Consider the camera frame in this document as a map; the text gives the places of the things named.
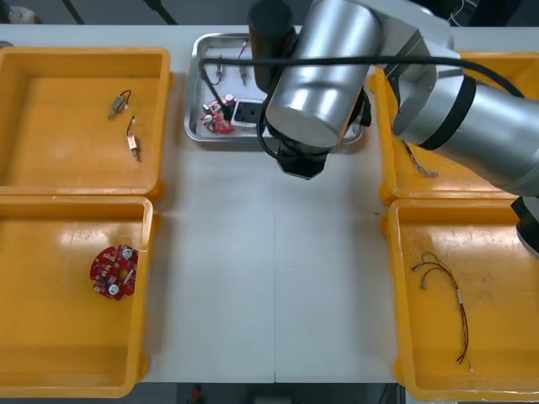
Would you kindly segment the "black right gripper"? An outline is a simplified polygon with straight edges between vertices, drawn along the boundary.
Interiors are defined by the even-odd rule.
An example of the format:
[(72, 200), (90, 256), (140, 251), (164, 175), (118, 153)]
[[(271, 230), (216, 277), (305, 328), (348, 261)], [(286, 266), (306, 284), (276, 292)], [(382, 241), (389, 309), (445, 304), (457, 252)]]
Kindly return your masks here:
[(277, 163), (284, 173), (309, 180), (324, 170), (328, 154), (327, 148), (282, 141), (277, 150)]

